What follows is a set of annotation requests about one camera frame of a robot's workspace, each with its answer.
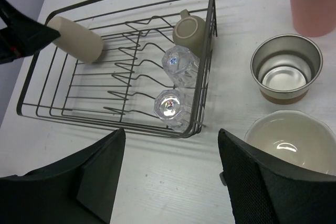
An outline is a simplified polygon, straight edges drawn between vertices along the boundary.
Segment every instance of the bowl rim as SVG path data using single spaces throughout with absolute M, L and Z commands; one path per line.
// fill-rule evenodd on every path
M 257 54 L 257 52 L 260 50 L 260 48 L 262 46 L 264 46 L 265 44 L 269 43 L 270 41 L 274 40 L 274 39 L 278 39 L 278 38 L 281 38 L 281 37 L 297 37 L 297 38 L 300 38 L 300 39 L 303 39 L 303 40 L 306 40 L 307 42 L 311 43 L 315 49 L 317 50 L 318 54 L 319 54 L 319 57 L 320 57 L 320 66 L 319 66 L 319 69 L 317 71 L 317 73 L 315 74 L 315 76 L 309 81 L 307 82 L 305 85 L 299 87 L 299 88 L 296 88 L 296 89 L 291 89 L 291 90 L 277 90 L 277 89 L 271 89 L 265 85 L 263 85 L 258 79 L 257 77 L 255 76 L 255 74 L 253 73 L 253 62 L 254 62 L 254 58 Z M 322 67 L 323 67 L 323 55 L 322 55 L 322 51 L 321 49 L 316 45 L 316 43 L 314 41 L 312 41 L 311 39 L 308 39 L 306 38 L 305 36 L 302 36 L 302 35 L 298 35 L 298 34 L 281 34 L 281 35 L 277 35 L 277 36 L 274 36 L 274 37 L 271 37 L 269 39 L 267 39 L 266 41 L 264 41 L 263 43 L 261 43 L 261 45 L 259 45 L 259 47 L 254 51 L 253 55 L 252 55 L 252 58 L 251 58 L 251 62 L 250 62 L 250 71 L 251 71 L 251 74 L 252 74 L 252 77 L 253 79 L 256 81 L 256 83 L 258 83 L 259 86 L 261 86 L 262 88 L 268 90 L 268 91 L 271 91 L 271 92 L 274 92 L 274 93 L 280 93 L 280 94 L 284 94 L 284 93 L 294 93 L 296 91 L 300 91 L 300 90 L 303 90 L 307 87 L 309 87 L 316 79 L 317 77 L 320 75 L 321 71 L 322 71 Z
M 319 119 L 314 118 L 311 115 L 308 115 L 308 114 L 306 114 L 306 113 L 304 113 L 302 111 L 299 111 L 299 110 L 278 110 L 278 111 L 272 112 L 272 113 L 270 113 L 268 115 L 265 115 L 265 116 L 263 116 L 263 117 L 255 120 L 254 123 L 247 130 L 247 132 L 245 134 L 245 137 L 244 137 L 244 141 L 249 144 L 250 141 L 248 141 L 247 139 L 248 139 L 249 135 L 251 135 L 252 129 L 258 123 L 260 123 L 261 121 L 266 120 L 267 118 L 269 118 L 269 117 L 271 117 L 271 116 L 273 116 L 275 114 L 296 114 L 296 115 L 304 116 L 304 117 L 306 117 L 306 118 L 308 118 L 310 120 L 313 120 L 316 123 L 318 123 L 319 125 L 321 125 L 322 127 L 324 127 L 326 129 L 326 131 L 330 134 L 330 136 L 333 138 L 334 142 L 336 143 L 336 135 L 335 135 L 335 133 L 330 129 L 330 127 L 326 123 L 322 122 Z

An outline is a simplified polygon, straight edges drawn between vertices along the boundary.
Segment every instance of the pink cup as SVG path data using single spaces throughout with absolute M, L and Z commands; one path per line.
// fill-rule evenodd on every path
M 290 0 L 293 26 L 307 37 L 319 37 L 336 28 L 336 0 Z

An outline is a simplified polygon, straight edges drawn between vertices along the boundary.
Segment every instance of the black mesh fabric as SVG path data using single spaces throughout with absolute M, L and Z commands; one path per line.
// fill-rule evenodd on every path
M 258 165 L 230 138 L 219 133 L 218 145 L 236 223 L 279 223 Z
M 24 176 L 0 178 L 0 223 L 110 223 L 124 148 L 121 129 Z
M 336 223 L 335 176 L 289 164 L 225 130 L 218 147 L 237 224 Z

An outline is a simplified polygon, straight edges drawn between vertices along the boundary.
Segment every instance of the mug handle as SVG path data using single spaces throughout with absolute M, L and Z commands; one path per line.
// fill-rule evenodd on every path
M 180 12 L 180 16 L 181 16 L 181 18 L 186 18 L 186 17 L 190 16 L 190 13 L 187 9 L 184 9 L 183 11 Z

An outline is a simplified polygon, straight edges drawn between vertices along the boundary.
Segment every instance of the cup rim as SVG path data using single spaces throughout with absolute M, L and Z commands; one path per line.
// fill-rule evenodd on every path
M 195 30 L 191 34 L 189 34 L 188 36 L 180 36 L 179 33 L 177 32 L 177 28 L 183 21 L 185 21 L 187 19 L 192 19 L 193 21 L 195 21 L 195 23 L 196 23 Z M 175 34 L 180 39 L 188 39 L 188 38 L 192 37 L 196 33 L 197 29 L 198 29 L 198 21 L 197 21 L 196 18 L 194 18 L 192 16 L 188 16 L 186 18 L 181 19 L 179 22 L 177 22 L 177 24 L 174 27 Z
M 244 137 L 244 141 L 245 141 L 246 143 L 249 143 L 249 142 L 246 141 L 246 140 L 248 139 L 249 135 L 251 134 L 251 131 L 252 131 L 253 127 L 256 126 L 256 124 L 257 124 L 258 122 L 260 122 L 261 120 L 265 120 L 265 119 L 267 119 L 267 118 L 269 118 L 269 117 L 271 117 L 271 116 L 273 116 L 273 115 L 275 115 L 275 114 L 286 114 L 286 113 L 287 113 L 287 114 L 301 115 L 301 116 L 304 116 L 304 117 L 306 117 L 306 118 L 309 118 L 309 119 L 315 121 L 316 123 L 318 123 L 319 125 L 323 126 L 323 127 L 328 131 L 328 133 L 330 134 L 330 136 L 333 138 L 334 142 L 336 143 L 336 135 L 335 135 L 335 133 L 331 130 L 331 128 L 330 128 L 326 123 L 322 122 L 321 120 L 319 120 L 319 119 L 317 119 L 317 118 L 314 118 L 314 117 L 311 116 L 311 115 L 308 115 L 308 114 L 306 114 L 306 113 L 304 113 L 304 112 L 302 112 L 302 111 L 299 111 L 299 110 L 277 110 L 277 111 L 275 111 L 275 112 L 272 112 L 272 113 L 270 113 L 270 114 L 268 114 L 268 115 L 265 115 L 265 116 L 263 116 L 263 117 L 261 117 L 261 118 L 255 120 L 254 123 L 253 123 L 253 124 L 250 126 L 250 128 L 247 130 L 247 132 L 246 132 L 246 134 L 245 134 L 245 137 Z
M 180 46 L 180 45 L 175 45 L 174 47 L 168 49 L 165 54 L 167 54 L 173 48 L 181 48 L 182 50 L 184 50 L 184 52 L 187 52 L 188 54 L 191 54 L 192 57 L 194 57 L 194 59 L 196 59 L 196 60 L 198 59 L 198 57 L 193 52 L 191 52 L 191 50 L 189 48 L 184 47 L 184 46 Z M 186 66 L 187 66 L 186 69 L 179 69 L 178 71 L 169 71 L 169 73 L 171 73 L 171 74 L 184 73 L 186 70 L 189 70 L 191 68 L 192 62 L 188 62 L 188 64 Z
M 162 117 L 164 118 L 165 120 L 167 121 L 170 121 L 170 120 L 173 120 L 175 118 L 180 118 L 181 117 L 181 113 L 183 111 L 185 111 L 185 104 L 181 102 L 181 97 L 179 95 L 179 90 L 176 90 L 176 89 L 168 89 L 168 90 L 163 90 L 158 96 L 160 96 L 162 93 L 166 92 L 166 95 L 174 95 L 178 98 L 179 102 L 180 102 L 180 109 L 179 111 L 174 114 L 173 116 L 169 116 L 169 115 L 165 115 L 163 114 L 161 111 L 160 112 L 156 112 L 155 111 L 155 105 L 154 105 L 154 113 L 159 116 L 159 117 Z
M 318 51 L 319 53 L 319 56 L 320 56 L 320 66 L 319 66 L 319 69 L 317 71 L 317 73 L 315 74 L 315 76 L 309 81 L 307 82 L 305 85 L 299 87 L 299 88 L 296 88 L 296 89 L 292 89 L 292 90 L 277 90 L 277 89 L 271 89 L 269 88 L 268 86 L 262 84 L 258 79 L 257 77 L 255 76 L 255 74 L 253 73 L 253 62 L 254 62 L 254 58 L 255 58 L 255 55 L 257 54 L 257 52 L 260 50 L 260 48 L 265 45 L 266 43 L 270 42 L 271 40 L 274 40 L 274 39 L 277 39 L 277 38 L 281 38 L 281 37 L 297 37 L 297 38 L 301 38 L 301 39 L 304 39 L 306 40 L 307 42 L 311 43 L 315 48 L 316 50 Z M 320 75 L 321 71 L 322 71 L 322 67 L 323 67 L 323 56 L 322 56 L 322 52 L 320 50 L 320 48 L 316 45 L 315 42 L 313 42 L 311 39 L 308 39 L 306 38 L 305 36 L 302 36 L 302 35 L 298 35 L 298 34 L 282 34 L 282 35 L 277 35 L 277 36 L 274 36 L 274 37 L 271 37 L 269 39 L 267 39 L 266 41 L 264 41 L 263 43 L 261 43 L 261 45 L 259 45 L 259 47 L 254 51 L 253 55 L 252 55 L 252 58 L 251 58 L 251 62 L 250 62 L 250 70 L 251 70 L 251 74 L 252 74 L 252 77 L 253 79 L 258 83 L 259 86 L 263 87 L 264 89 L 268 90 L 268 91 L 271 91 L 271 92 L 274 92 L 274 93 L 294 93 L 296 91 L 300 91 L 300 90 L 303 90 L 307 87 L 309 87 L 316 79 L 317 77 Z

